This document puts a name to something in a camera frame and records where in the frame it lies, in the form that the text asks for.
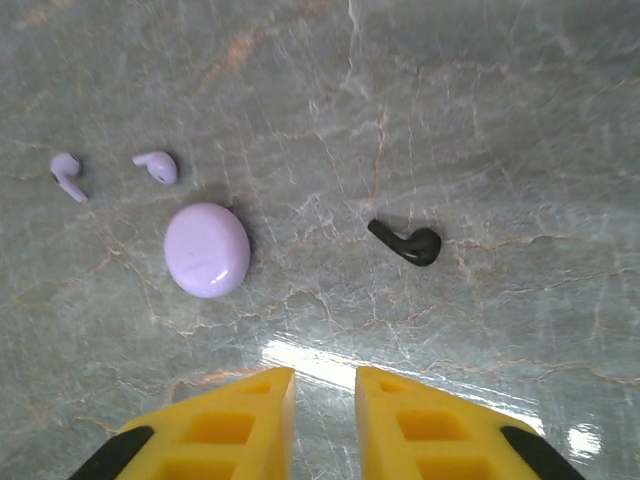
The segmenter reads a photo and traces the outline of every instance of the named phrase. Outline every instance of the yellow foam pad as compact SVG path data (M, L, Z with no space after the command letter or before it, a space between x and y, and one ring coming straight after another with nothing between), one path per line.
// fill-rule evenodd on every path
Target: yellow foam pad
M118 480L284 480L291 476L294 370L273 368L127 423L154 434Z
M373 367L356 374L363 480L538 480L500 429L528 425Z

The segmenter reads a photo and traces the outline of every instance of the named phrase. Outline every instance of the wireless earbud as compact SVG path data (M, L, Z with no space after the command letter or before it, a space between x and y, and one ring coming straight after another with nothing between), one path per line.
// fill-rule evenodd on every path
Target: wireless earbud
M62 187L62 189L73 197L76 202L86 202L87 196L76 187L69 177L77 177L82 170L80 160L72 157L68 153L59 153L51 159L49 166L53 178Z
M378 220L371 220L367 228L387 247L419 267L435 262L442 247L442 239L430 228L420 228L404 240Z
M133 157L133 163L138 167L147 167L151 176L160 183L170 185L178 181L178 167L168 153L143 153Z

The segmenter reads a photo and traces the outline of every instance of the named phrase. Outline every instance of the marble surface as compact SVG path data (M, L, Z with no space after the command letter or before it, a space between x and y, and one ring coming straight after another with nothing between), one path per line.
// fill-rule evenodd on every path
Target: marble surface
M528 422L588 479L640 479L640 2L0 12L3 479L64 479L128 419L273 365L298 370L293 477L356 479L364 364ZM150 149L179 184L133 166ZM220 300L163 259L203 200L252 238ZM440 258L404 262L373 217L432 226Z

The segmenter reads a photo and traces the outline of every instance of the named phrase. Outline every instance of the lavender charging case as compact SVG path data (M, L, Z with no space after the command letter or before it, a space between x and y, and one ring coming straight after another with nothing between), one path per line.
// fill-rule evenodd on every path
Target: lavender charging case
M200 298L226 295L242 283L251 252L240 220L224 207L196 203L169 222L164 255L180 287Z

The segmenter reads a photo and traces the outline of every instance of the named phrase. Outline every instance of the black earbud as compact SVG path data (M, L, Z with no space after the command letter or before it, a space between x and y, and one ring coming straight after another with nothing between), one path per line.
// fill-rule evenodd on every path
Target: black earbud
M378 220L371 220L367 228L387 247L419 267L435 262L442 247L442 239L430 228L420 228L406 239L398 237Z

